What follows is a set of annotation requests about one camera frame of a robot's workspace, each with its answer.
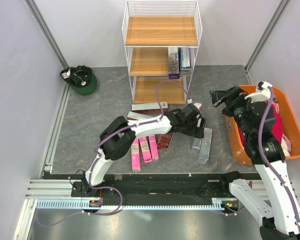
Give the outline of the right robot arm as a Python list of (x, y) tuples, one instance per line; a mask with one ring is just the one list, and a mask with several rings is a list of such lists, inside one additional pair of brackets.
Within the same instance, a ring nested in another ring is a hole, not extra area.
[(244, 136), (244, 151), (263, 181), (269, 203), (262, 200), (237, 172), (224, 175), (219, 191), (235, 196), (259, 225), (264, 240), (300, 240), (300, 207), (288, 175), (281, 143), (273, 135), (276, 122), (272, 104), (274, 90), (263, 82), (248, 94), (239, 86), (210, 90), (212, 105), (225, 107), (222, 114), (233, 118)]

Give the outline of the pink box middle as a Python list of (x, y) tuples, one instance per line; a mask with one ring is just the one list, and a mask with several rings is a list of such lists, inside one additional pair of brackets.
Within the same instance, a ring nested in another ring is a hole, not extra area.
[(141, 148), (144, 163), (145, 164), (151, 163), (152, 162), (152, 155), (151, 155), (151, 151), (150, 151), (150, 147), (149, 147), (147, 138), (142, 137), (138, 141), (139, 141), (139, 144), (140, 144), (140, 148)]

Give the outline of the left aluminium frame post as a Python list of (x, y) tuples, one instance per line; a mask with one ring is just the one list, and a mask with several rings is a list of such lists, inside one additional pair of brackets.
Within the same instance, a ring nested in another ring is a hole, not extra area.
[(64, 57), (64, 55), (61, 52), (61, 49), (59, 48), (51, 30), (49, 29), (48, 24), (46, 23), (39, 7), (36, 4), (35, 0), (25, 0), (24, 1), (31, 11), (35, 21), (37, 22), (38, 26), (40, 27), (43, 35), (45, 36), (47, 42), (49, 43), (50, 47), (52, 48), (53, 52), (55, 53), (57, 59), (59, 60), (62, 67), (65, 69), (69, 65)]

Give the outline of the purple RiO toothpaste box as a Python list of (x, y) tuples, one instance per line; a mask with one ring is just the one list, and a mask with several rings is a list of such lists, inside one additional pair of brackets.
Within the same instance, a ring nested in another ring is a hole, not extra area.
[(180, 61), (179, 61), (179, 48), (168, 48), (168, 77), (169, 79), (180, 78)]

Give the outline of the pink box left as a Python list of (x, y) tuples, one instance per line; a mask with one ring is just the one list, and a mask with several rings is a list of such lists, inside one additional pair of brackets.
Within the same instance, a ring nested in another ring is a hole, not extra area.
[(139, 140), (136, 139), (131, 145), (131, 169), (133, 171), (141, 170)]

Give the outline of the pink box right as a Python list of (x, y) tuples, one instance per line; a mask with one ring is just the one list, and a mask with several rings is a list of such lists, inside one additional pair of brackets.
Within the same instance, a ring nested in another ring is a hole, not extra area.
[(159, 152), (158, 152), (158, 146), (157, 146), (157, 141), (156, 141), (156, 136), (155, 135), (150, 135), (148, 137), (149, 140), (149, 147), (150, 147), (150, 153), (152, 160), (158, 160), (159, 159)]

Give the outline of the slim silver toothpaste box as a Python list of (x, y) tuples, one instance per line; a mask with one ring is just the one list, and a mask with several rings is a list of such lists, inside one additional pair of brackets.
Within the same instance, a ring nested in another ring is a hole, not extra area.
[(201, 144), (202, 144), (202, 139), (194, 137), (191, 149), (193, 151), (199, 151), (201, 149)]

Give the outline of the black green cap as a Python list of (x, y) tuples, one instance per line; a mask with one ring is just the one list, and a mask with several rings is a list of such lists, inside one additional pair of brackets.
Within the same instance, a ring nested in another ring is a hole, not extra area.
[(98, 86), (98, 80), (92, 69), (85, 65), (68, 67), (60, 72), (61, 78), (78, 94), (92, 94)]

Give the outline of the orange plastic basin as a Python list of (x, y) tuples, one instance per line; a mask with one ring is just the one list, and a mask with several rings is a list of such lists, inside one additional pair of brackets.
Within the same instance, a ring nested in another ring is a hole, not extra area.
[[(290, 155), (286, 157), (286, 160), (298, 159), (300, 158), (300, 127), (298, 121), (286, 94), (276, 86), (273, 86), (272, 89), (279, 105), (279, 115), (282, 119), (283, 133), (291, 143)], [(234, 118), (228, 116), (224, 118), (234, 160), (242, 165), (251, 165), (252, 161), (244, 151), (238, 126)]]

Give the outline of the right aluminium frame post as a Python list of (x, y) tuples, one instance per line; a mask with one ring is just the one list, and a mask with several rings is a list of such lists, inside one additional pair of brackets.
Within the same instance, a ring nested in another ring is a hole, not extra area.
[(249, 73), (252, 66), (254, 65), (257, 57), (260, 55), (261, 51), (263, 50), (265, 44), (267, 43), (269, 37), (271, 36), (272, 32), (274, 31), (277, 23), (279, 22), (281, 16), (283, 15), (284, 11), (286, 10), (287, 6), (289, 5), (290, 0), (280, 0), (278, 6), (276, 7), (272, 17), (270, 18), (265, 30), (263, 31), (256, 47), (254, 48), (251, 56), (249, 57), (244, 70), (246, 74)]

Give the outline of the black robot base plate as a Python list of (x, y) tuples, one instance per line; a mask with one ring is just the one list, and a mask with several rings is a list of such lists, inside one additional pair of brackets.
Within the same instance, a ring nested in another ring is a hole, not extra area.
[(130, 196), (182, 195), (198, 198), (230, 197), (230, 183), (244, 177), (238, 171), (228, 173), (194, 174), (106, 174), (104, 180), (94, 188), (83, 177), (72, 183), (72, 197), (104, 197), (110, 199), (111, 187), (118, 189), (124, 198)]

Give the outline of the pink box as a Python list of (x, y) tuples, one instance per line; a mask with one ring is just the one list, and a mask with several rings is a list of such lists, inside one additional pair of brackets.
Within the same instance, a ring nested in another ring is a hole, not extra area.
[(157, 146), (157, 141), (156, 141), (156, 136), (155, 135), (150, 135), (148, 137), (149, 140), (149, 147), (150, 147), (150, 153), (152, 160), (158, 160), (159, 159), (159, 152), (158, 152), (158, 146)]
[(133, 171), (141, 170), (139, 140), (136, 139), (131, 145), (131, 169)]
[(141, 148), (144, 163), (145, 164), (151, 163), (152, 162), (152, 155), (151, 155), (151, 151), (150, 151), (150, 147), (149, 147), (147, 138), (142, 137), (138, 141), (139, 141), (139, 144), (140, 144), (140, 148)]

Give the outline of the red cloth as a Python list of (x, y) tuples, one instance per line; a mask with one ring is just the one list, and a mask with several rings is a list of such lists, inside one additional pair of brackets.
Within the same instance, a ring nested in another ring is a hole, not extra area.
[(272, 107), (273, 107), (273, 114), (275, 116), (275, 123), (273, 125), (273, 128), (272, 128), (271, 132), (274, 135), (274, 137), (281, 144), (282, 143), (282, 138), (283, 138), (283, 122), (282, 122), (281, 116), (279, 115), (280, 106), (279, 106), (278, 103), (273, 102)]

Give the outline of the aluminium floor rail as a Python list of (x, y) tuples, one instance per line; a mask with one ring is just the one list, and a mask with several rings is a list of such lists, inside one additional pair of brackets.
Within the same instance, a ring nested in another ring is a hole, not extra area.
[(53, 161), (62, 128), (64, 115), (70, 95), (70, 87), (65, 86), (57, 105), (57, 113), (52, 125), (49, 141), (43, 155), (41, 170), (37, 179), (30, 180), (25, 195), (26, 199), (62, 199), (69, 196), (71, 187), (64, 179), (44, 179), (44, 174), (49, 174), (53, 168)]

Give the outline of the white pink clothes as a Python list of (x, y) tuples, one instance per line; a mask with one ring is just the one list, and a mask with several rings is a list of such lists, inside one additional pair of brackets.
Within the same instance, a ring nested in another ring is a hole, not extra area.
[(288, 137), (283, 133), (282, 136), (282, 142), (281, 142), (281, 147), (283, 149), (283, 153), (286, 157), (290, 157), (291, 154), (291, 141), (288, 139)]

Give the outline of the dark red toothpaste box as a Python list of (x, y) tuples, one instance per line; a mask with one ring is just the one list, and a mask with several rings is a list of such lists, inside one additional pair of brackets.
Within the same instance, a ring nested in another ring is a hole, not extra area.
[(157, 148), (158, 149), (163, 149), (163, 150), (168, 150), (170, 143), (172, 141), (173, 138), (173, 133), (166, 133), (166, 134), (162, 134), (157, 142)]

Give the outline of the silver red box front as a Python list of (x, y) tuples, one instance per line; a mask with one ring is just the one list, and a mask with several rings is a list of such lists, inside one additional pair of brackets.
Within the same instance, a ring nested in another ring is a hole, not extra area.
[(133, 121), (147, 120), (147, 119), (150, 119), (150, 118), (152, 118), (152, 116), (137, 113), (137, 112), (133, 112), (133, 111), (129, 111), (128, 114), (127, 114), (127, 119), (128, 120), (133, 120)]

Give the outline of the silver red box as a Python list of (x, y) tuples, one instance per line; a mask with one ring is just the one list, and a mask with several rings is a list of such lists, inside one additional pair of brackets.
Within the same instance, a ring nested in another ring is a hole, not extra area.
[(133, 120), (133, 121), (147, 120), (147, 119), (150, 119), (150, 118), (152, 118), (152, 116), (137, 113), (137, 112), (133, 112), (133, 111), (129, 111), (128, 114), (127, 114), (127, 119), (128, 120)]
[(154, 102), (154, 103), (137, 103), (131, 105), (132, 111), (160, 111), (161, 108), (163, 110), (168, 109), (168, 103), (167, 102)]

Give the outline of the silver red box rear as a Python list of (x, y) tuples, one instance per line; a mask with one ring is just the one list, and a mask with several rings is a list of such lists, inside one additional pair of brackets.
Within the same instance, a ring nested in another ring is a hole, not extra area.
[(131, 105), (132, 111), (160, 111), (161, 108), (163, 110), (168, 109), (168, 103), (167, 102), (154, 102), (154, 103), (137, 103)]

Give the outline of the silver Protefix toothpaste box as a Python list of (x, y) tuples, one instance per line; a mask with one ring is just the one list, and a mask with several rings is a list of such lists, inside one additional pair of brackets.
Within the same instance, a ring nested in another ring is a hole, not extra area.
[(206, 163), (210, 157), (210, 149), (212, 142), (212, 133), (213, 130), (211, 128), (204, 128), (204, 137), (201, 140), (201, 147), (199, 150), (199, 161), (202, 163)]

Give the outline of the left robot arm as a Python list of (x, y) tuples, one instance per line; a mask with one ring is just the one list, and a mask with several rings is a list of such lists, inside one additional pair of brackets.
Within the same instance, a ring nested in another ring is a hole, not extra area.
[(203, 138), (206, 118), (201, 114), (202, 107), (201, 103), (189, 103), (182, 109), (176, 108), (144, 120), (117, 117), (99, 136), (95, 159), (81, 178), (82, 191), (89, 197), (96, 196), (112, 163), (124, 157), (135, 140), (168, 133)]

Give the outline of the aluminium frame post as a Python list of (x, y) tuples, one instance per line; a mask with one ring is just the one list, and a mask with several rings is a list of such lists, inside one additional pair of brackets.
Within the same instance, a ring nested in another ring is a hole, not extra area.
[(284, 11), (286, 10), (287, 6), (289, 5), (290, 0), (280, 0), (278, 6), (276, 7), (272, 17), (270, 18), (265, 30), (263, 31), (256, 47), (254, 48), (251, 56), (249, 57), (244, 70), (246, 74), (249, 73), (252, 66), (254, 65), (257, 57), (260, 55), (261, 51), (263, 50), (265, 44), (267, 43), (269, 37), (271, 36), (272, 32), (274, 31), (277, 23), (279, 22), (281, 16), (283, 15)]
[(55, 53), (57, 59), (59, 60), (62, 67), (65, 69), (69, 65), (64, 57), (64, 55), (61, 52), (61, 49), (59, 48), (51, 30), (49, 29), (48, 24), (46, 23), (39, 7), (36, 4), (35, 0), (25, 0), (24, 1), (31, 11), (35, 21), (37, 22), (38, 26), (40, 27), (43, 35), (45, 36), (47, 42), (49, 43), (50, 47), (52, 48), (53, 52)]

